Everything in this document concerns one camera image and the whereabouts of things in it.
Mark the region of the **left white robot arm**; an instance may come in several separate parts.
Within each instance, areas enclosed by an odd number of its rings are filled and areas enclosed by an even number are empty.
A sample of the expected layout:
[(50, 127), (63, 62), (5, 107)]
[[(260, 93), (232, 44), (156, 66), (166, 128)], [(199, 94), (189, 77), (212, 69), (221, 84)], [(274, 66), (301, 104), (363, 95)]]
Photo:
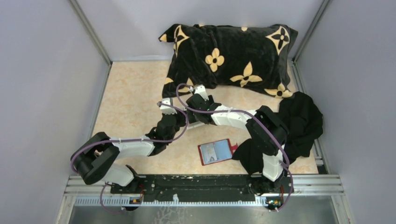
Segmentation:
[(188, 126), (185, 112), (163, 114), (150, 132), (137, 139), (116, 139), (105, 132), (98, 132), (81, 146), (71, 157), (71, 166), (86, 185), (99, 181), (122, 186), (128, 193), (140, 187), (137, 173), (129, 166), (115, 163), (121, 158), (154, 156), (161, 153), (177, 139), (181, 127)]

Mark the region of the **white credit card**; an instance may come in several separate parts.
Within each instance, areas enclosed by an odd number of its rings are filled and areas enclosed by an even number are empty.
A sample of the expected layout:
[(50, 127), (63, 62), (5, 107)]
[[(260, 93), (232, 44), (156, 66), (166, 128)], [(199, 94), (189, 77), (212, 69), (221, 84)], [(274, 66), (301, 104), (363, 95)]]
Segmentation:
[(201, 145), (200, 151), (204, 164), (211, 164), (218, 160), (214, 143)]

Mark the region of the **red card holder wallet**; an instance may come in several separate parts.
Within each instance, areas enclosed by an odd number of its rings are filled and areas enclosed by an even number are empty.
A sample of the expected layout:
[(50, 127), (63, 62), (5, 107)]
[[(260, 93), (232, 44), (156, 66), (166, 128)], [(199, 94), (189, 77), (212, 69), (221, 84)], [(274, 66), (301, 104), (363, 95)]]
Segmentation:
[(198, 145), (201, 165), (206, 166), (232, 159), (238, 146), (238, 144), (232, 145), (229, 139)]

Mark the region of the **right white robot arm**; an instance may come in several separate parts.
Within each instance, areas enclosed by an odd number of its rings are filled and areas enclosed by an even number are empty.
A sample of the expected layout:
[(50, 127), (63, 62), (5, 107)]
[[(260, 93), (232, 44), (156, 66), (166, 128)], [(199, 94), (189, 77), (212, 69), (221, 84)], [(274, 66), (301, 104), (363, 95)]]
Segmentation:
[(231, 126), (247, 131), (250, 137), (239, 144), (232, 159), (241, 163), (248, 174), (260, 173), (263, 187), (268, 192), (276, 192), (281, 187), (284, 158), (283, 145), (288, 129), (277, 115), (267, 106), (257, 110), (242, 110), (214, 102), (194, 94), (186, 104), (194, 117), (205, 124)]

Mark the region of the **white plastic card box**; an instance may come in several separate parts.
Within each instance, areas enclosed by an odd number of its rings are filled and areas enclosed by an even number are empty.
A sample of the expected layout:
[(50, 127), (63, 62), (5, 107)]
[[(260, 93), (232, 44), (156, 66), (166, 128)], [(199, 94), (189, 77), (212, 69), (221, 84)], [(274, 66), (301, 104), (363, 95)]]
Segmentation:
[(190, 129), (197, 128), (197, 127), (204, 126), (204, 125), (205, 125), (205, 123), (203, 123), (201, 121), (195, 121), (192, 123), (188, 121), (188, 124), (185, 129), (190, 130)]

